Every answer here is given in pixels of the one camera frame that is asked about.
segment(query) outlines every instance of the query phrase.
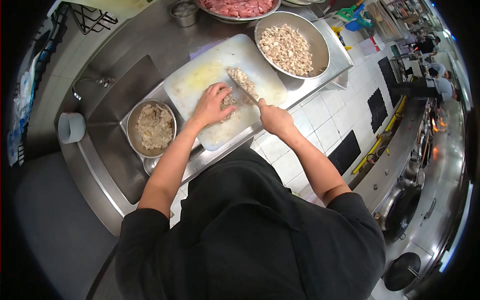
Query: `plastic bag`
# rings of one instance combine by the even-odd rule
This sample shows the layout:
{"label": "plastic bag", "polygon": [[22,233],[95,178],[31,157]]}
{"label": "plastic bag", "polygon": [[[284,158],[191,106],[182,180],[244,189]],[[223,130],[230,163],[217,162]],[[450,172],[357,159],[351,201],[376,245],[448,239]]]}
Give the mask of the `plastic bag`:
{"label": "plastic bag", "polygon": [[18,160],[18,147],[22,140],[24,126],[30,118],[34,97],[35,66],[40,53],[35,55],[30,69],[23,74],[20,81],[20,92],[13,100],[11,130],[8,133],[8,162],[10,166]]}

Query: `faucet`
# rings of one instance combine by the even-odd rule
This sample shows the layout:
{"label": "faucet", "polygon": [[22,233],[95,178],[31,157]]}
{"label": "faucet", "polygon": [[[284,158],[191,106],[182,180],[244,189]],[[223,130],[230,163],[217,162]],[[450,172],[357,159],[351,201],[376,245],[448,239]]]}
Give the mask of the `faucet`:
{"label": "faucet", "polygon": [[110,85],[110,83],[115,82],[115,78],[102,77],[102,78],[98,79],[98,78],[93,78],[93,77],[81,77],[81,78],[76,79],[72,84],[72,92],[73,92],[73,95],[75,96],[75,98],[77,98],[80,101],[80,100],[82,100],[82,96],[80,96],[77,93],[77,91],[75,90],[75,85],[79,81],[90,81],[90,82],[93,82],[95,84],[101,85],[104,88],[106,88]]}

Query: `knife blade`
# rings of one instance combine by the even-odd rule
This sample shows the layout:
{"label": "knife blade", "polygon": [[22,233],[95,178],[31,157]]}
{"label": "knife blade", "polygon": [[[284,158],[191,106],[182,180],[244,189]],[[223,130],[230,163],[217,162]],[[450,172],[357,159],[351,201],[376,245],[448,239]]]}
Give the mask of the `knife blade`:
{"label": "knife blade", "polygon": [[247,92],[239,83],[238,81],[236,81],[232,76],[230,76],[230,74],[228,74],[228,76],[230,77],[230,80],[233,81],[233,83],[237,86],[237,88],[245,95],[248,97],[248,99],[250,99],[253,103],[255,103],[256,106],[258,106],[258,101],[253,98],[252,95],[250,95],[249,92]]}

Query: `white plastic container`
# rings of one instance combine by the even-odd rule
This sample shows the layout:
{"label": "white plastic container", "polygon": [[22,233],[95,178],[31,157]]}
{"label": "white plastic container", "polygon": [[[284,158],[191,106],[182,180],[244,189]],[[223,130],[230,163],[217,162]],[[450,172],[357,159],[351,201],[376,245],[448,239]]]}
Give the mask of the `white plastic container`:
{"label": "white plastic container", "polygon": [[361,42],[359,42],[359,46],[365,55],[373,54],[378,51],[382,51],[385,49],[385,44],[380,39],[378,34],[375,34],[371,38],[367,38]]}
{"label": "white plastic container", "polygon": [[59,139],[64,144],[76,143],[85,135],[85,119],[78,112],[63,112],[58,123]]}
{"label": "white plastic container", "polygon": [[158,0],[68,0],[67,2],[98,8],[106,12],[111,12],[114,15],[130,19],[157,1]]}

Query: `chef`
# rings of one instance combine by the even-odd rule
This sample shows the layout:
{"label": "chef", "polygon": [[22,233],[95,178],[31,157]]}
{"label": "chef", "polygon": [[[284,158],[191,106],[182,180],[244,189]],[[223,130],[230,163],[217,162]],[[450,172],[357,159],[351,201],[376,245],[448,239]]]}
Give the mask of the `chef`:
{"label": "chef", "polygon": [[236,109],[220,109],[230,92],[225,83],[204,91],[125,216],[116,255],[125,299],[367,299],[385,263],[379,226],[290,114],[264,99],[264,128],[294,151],[326,208],[293,195],[241,146],[190,181],[181,221],[170,228],[193,142]]}
{"label": "chef", "polygon": [[397,96],[432,97],[437,99],[437,107],[448,100],[457,101],[458,94],[446,78],[419,78],[413,82],[392,83],[392,92]]}
{"label": "chef", "polygon": [[413,45],[413,48],[418,48],[423,54],[428,56],[437,55],[440,51],[440,38],[434,35],[427,35],[424,42]]}
{"label": "chef", "polygon": [[443,64],[436,61],[425,62],[425,64],[431,76],[437,78],[444,77],[446,79],[452,78],[452,73],[450,71],[447,71]]}

